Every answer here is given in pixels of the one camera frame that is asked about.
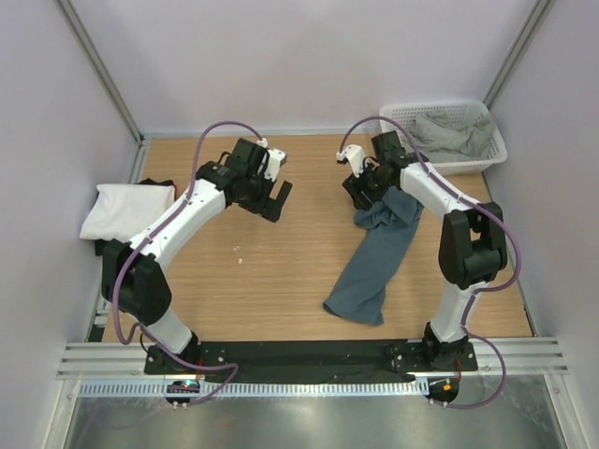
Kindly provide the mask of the blue t shirt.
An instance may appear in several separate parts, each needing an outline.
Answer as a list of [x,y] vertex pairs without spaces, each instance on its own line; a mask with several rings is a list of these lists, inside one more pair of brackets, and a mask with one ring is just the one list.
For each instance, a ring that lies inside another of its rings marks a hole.
[[334,284],[323,309],[346,321],[380,326],[387,284],[397,273],[416,235],[422,204],[391,187],[354,224],[366,234]]

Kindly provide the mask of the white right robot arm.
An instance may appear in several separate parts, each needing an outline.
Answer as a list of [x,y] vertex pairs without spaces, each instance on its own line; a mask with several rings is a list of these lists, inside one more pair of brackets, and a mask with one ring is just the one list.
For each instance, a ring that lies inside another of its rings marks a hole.
[[472,337],[470,311],[507,265],[502,208],[457,189],[420,152],[407,152],[394,132],[374,137],[372,145],[373,157],[359,145],[341,146],[336,159],[351,169],[343,188],[361,213],[396,210],[413,220],[426,209],[440,221],[438,265],[445,287],[426,324],[421,356],[430,369],[454,369]]

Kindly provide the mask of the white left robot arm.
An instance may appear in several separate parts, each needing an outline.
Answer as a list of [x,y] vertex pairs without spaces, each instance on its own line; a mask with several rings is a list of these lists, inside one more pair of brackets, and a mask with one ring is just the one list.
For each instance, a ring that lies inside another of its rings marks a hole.
[[197,335],[173,310],[165,272],[178,252],[210,219],[236,204],[275,223],[292,185],[270,194],[286,155],[266,141],[239,139],[231,152],[203,164],[188,188],[155,222],[126,242],[113,239],[102,256],[101,294],[112,316],[125,313],[147,332],[177,373],[191,372],[200,359]]

